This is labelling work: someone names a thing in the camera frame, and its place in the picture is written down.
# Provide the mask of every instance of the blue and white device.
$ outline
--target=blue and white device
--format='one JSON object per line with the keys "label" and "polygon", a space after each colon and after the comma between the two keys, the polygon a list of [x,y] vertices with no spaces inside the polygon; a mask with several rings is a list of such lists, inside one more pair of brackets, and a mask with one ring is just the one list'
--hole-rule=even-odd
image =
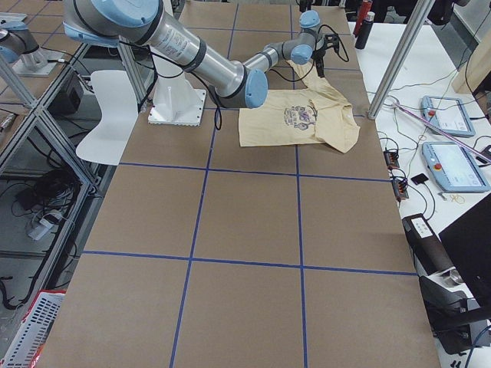
{"label": "blue and white device", "polygon": [[423,115],[430,124],[453,136],[475,136],[476,131],[460,98],[424,96]]}
{"label": "blue and white device", "polygon": [[452,142],[425,142],[423,157],[437,184],[449,193],[483,193],[491,190],[472,156]]}

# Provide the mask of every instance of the white desk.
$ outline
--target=white desk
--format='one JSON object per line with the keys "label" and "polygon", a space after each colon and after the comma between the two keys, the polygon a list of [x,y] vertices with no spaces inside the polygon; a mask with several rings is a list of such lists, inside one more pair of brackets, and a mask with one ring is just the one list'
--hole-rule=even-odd
{"label": "white desk", "polygon": [[[404,27],[405,25],[374,24],[370,37],[368,38],[367,46],[364,50],[357,50],[358,61],[360,63],[361,71],[363,72],[363,78],[367,91],[375,92],[377,90],[392,54],[395,51],[397,43],[400,40],[400,36],[404,31]],[[429,25],[425,25],[422,27],[416,41],[414,42],[414,45],[411,48],[410,53],[408,54],[407,59],[404,62],[404,65],[401,68],[392,88],[399,88],[406,84],[431,83],[447,76],[452,71],[455,71],[455,67],[445,52],[445,49],[441,45],[433,29]],[[455,73],[452,73],[449,77],[430,86],[406,87],[403,90],[394,90],[390,92],[390,94],[399,99],[401,104],[415,108],[420,107],[420,100],[424,95],[444,95],[446,97],[459,97],[464,102],[472,101],[472,95],[462,95],[454,92],[450,82]],[[372,98],[374,95],[369,93],[368,96],[369,98]],[[483,112],[478,107],[477,103],[469,103],[465,107],[470,117],[481,117],[483,115]],[[411,118],[400,111],[397,111],[397,121],[399,123],[400,131],[414,138],[415,140],[417,140],[418,136],[424,131],[424,126],[421,122],[418,122],[414,118]],[[376,124],[377,129],[386,133],[387,136],[397,141],[400,148],[414,148],[416,146],[415,143],[411,142],[408,138],[397,132],[396,124],[394,122],[393,109],[383,107],[377,116]],[[473,120],[473,125],[476,130],[476,135],[473,138],[462,139],[463,142],[471,146],[477,137],[482,135],[491,135],[491,126],[486,119]],[[433,134],[429,130],[425,133],[425,136],[427,137],[427,142],[447,140],[445,137]],[[381,144],[382,147],[385,147],[385,140],[382,140]],[[491,144],[491,139],[482,138],[478,142],[476,148],[481,150],[488,144]],[[393,143],[388,142],[387,148],[395,147]],[[420,148],[417,150],[416,156],[411,163],[409,172],[408,166],[413,154],[414,151],[412,150],[400,151],[399,163],[401,169],[404,170],[408,178],[419,173],[425,173],[430,178],[427,185],[433,193],[436,201],[436,212],[433,218],[430,220],[430,225],[437,234],[465,211],[475,205],[479,200],[489,194],[460,194],[462,199],[465,201],[464,203],[452,201],[450,195],[446,194],[445,196],[447,197],[447,200],[444,200],[437,194],[441,190],[436,185],[431,174],[429,173],[427,165],[421,155]],[[484,168],[482,171],[484,172],[486,179],[491,182],[491,169]],[[428,216],[433,208],[430,193],[423,186],[418,186],[417,189],[420,190],[421,193],[427,198]],[[401,218],[415,213],[420,213],[424,210],[424,200],[411,188],[408,190],[410,198],[402,201],[400,204]],[[454,360],[462,360],[463,362],[461,363],[460,367],[464,367],[466,356],[450,356],[444,352],[438,341],[437,346],[442,367],[447,368]],[[491,347],[476,349],[473,353],[469,367],[488,368],[490,362]]]}

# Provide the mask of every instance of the blue joint cap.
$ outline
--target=blue joint cap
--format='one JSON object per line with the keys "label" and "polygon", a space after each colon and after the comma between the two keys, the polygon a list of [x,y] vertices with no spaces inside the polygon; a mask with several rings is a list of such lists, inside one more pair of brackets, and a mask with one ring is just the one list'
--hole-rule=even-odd
{"label": "blue joint cap", "polygon": [[319,14],[315,10],[307,10],[300,15],[300,27],[312,28],[321,24]]}
{"label": "blue joint cap", "polygon": [[295,46],[292,50],[292,61],[297,65],[307,64],[312,56],[312,48],[307,44],[300,44]]}
{"label": "blue joint cap", "polygon": [[28,29],[28,26],[23,21],[7,21],[0,26],[7,31],[24,31]]}
{"label": "blue joint cap", "polygon": [[264,104],[268,96],[268,78],[259,69],[252,69],[247,74],[245,81],[245,105],[249,109],[255,109]]}
{"label": "blue joint cap", "polygon": [[4,48],[0,46],[0,55],[3,56],[5,61],[7,61],[9,64],[15,63],[18,59],[19,56],[12,51],[10,48]]}
{"label": "blue joint cap", "polygon": [[148,25],[159,11],[159,0],[91,0],[107,19],[122,27]]}
{"label": "blue joint cap", "polygon": [[95,34],[91,34],[81,29],[74,28],[71,25],[63,22],[64,33],[72,40],[81,42],[83,44],[92,44],[94,46],[103,46],[105,48],[117,48],[119,40],[117,38],[105,38]]}

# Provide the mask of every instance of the beige cloth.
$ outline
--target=beige cloth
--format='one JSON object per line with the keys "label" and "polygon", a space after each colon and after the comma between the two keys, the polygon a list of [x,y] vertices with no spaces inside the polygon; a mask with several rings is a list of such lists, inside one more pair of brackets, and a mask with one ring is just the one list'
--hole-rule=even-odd
{"label": "beige cloth", "polygon": [[[291,66],[301,76],[311,68]],[[327,143],[346,153],[358,141],[348,100],[315,70],[303,82],[304,90],[270,90],[264,105],[240,110],[240,146]]]}

